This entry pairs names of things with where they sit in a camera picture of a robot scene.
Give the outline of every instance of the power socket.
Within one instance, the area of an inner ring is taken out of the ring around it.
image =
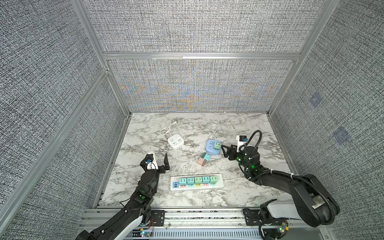
[[[168,138],[168,143],[173,150],[176,150],[184,145],[184,139],[180,134],[176,133]]]

